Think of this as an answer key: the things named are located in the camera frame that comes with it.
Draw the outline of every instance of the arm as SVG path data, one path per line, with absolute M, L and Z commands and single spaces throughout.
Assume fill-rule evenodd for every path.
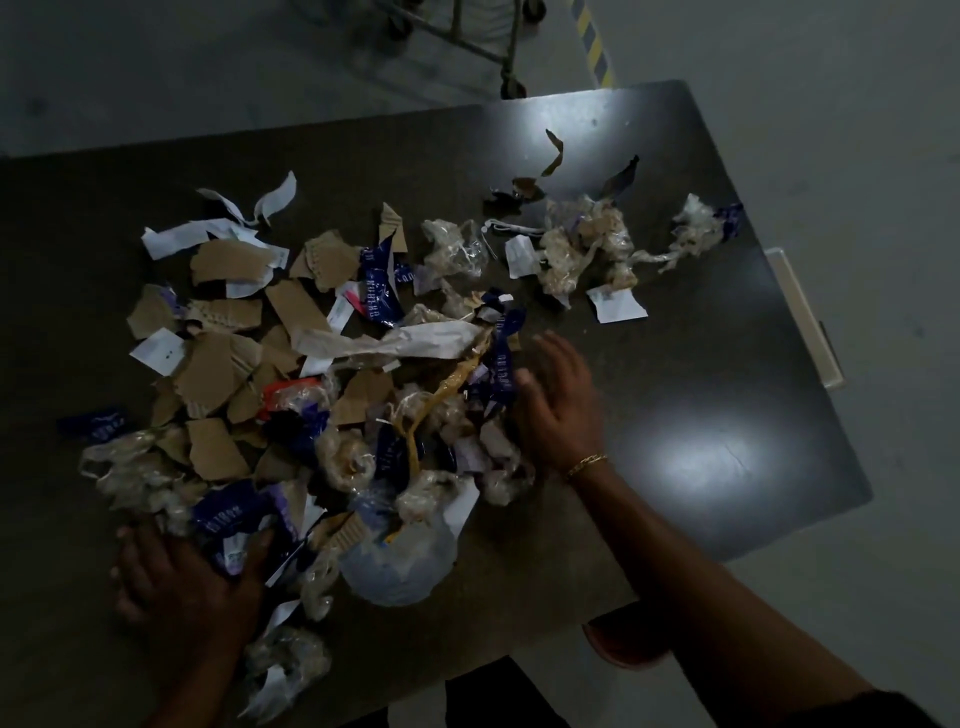
M 603 452 L 600 411 L 583 358 L 563 338 L 539 338 L 549 398 L 517 372 L 521 428 L 547 465 L 567 473 Z M 662 620 L 673 652 L 720 724 L 776 724 L 798 711 L 872 689 L 852 668 L 710 561 L 658 516 L 610 464 L 572 486 L 638 595 Z

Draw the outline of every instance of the hand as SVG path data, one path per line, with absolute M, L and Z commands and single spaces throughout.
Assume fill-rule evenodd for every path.
M 263 598 L 263 562 L 273 531 L 250 539 L 239 581 L 231 584 L 181 538 L 163 536 L 153 519 L 118 532 L 120 553 L 110 575 L 116 610 L 147 633 L 161 692 L 207 657 L 240 658 L 253 636 Z
M 520 427 L 544 465 L 566 474 L 589 455 L 603 452 L 603 419 L 590 370 L 562 336 L 534 336 L 546 359 L 547 393 L 527 369 L 516 370 Z

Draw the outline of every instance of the gold bracelet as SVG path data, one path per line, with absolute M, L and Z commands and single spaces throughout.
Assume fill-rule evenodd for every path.
M 593 463 L 599 463 L 606 459 L 607 459 L 607 455 L 605 455 L 603 452 L 597 453 L 596 455 L 588 455 L 579 463 L 577 463 L 572 468 L 570 468 L 570 470 L 566 474 L 566 479 L 572 480 L 573 476 L 579 473 L 587 465 L 593 465 Z

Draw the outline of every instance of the forearm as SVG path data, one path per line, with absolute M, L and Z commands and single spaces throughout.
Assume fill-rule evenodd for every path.
M 607 464 L 574 487 L 714 719 L 772 724 L 871 688 L 658 516 Z

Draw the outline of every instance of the pile of trash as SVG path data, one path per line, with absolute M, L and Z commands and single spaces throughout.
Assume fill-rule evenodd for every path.
M 550 138 L 559 154 L 545 177 L 563 160 L 563 143 Z M 629 184 L 636 158 L 631 165 L 608 185 Z M 251 699 L 242 715 L 268 721 L 328 672 L 330 655 L 307 624 L 335 608 L 330 592 L 341 576 L 377 605 L 421 601 L 452 569 L 477 500 L 506 506 L 533 486 L 536 471 L 507 419 L 526 312 L 502 291 L 462 294 L 448 280 L 483 272 L 492 254 L 486 232 L 518 232 L 506 247 L 511 277 L 537 275 L 561 301 L 602 252 L 610 265 L 604 295 L 625 292 L 637 307 L 632 266 L 668 270 L 735 234 L 736 210 L 716 213 L 691 195 L 670 251 L 636 251 L 614 188 L 597 202 L 548 201 L 542 230 L 425 221 L 433 250 L 413 266 L 403 221 L 384 204 L 375 245 L 357 248 L 324 232 L 276 282 L 289 251 L 260 240 L 256 227 L 294 199 L 293 173 L 250 220 L 202 189 L 231 218 L 145 230 L 151 258 L 196 249 L 193 283 L 222 280 L 226 296 L 197 300 L 145 285 L 127 321 L 140 341 L 131 355 L 159 374 L 150 426 L 129 432 L 123 412 L 109 409 L 66 418 L 60 428 L 93 443 L 80 472 L 111 508 L 152 514 L 227 576 L 243 569 L 252 534 L 275 531 L 266 583 L 276 607 L 247 649 Z M 513 199 L 523 189 L 529 184 L 515 181 Z M 328 313 L 310 285 L 335 292 Z M 397 291 L 407 285 L 415 296 L 442 291 L 444 304 L 404 310 Z M 251 298 L 260 290 L 280 321 L 266 331 L 264 301 Z M 610 320 L 636 318 L 617 305 L 621 318 Z M 383 335 L 342 335 L 353 315 L 381 325 Z M 445 360 L 450 373 L 436 387 L 396 386 L 396 370 L 411 357 Z

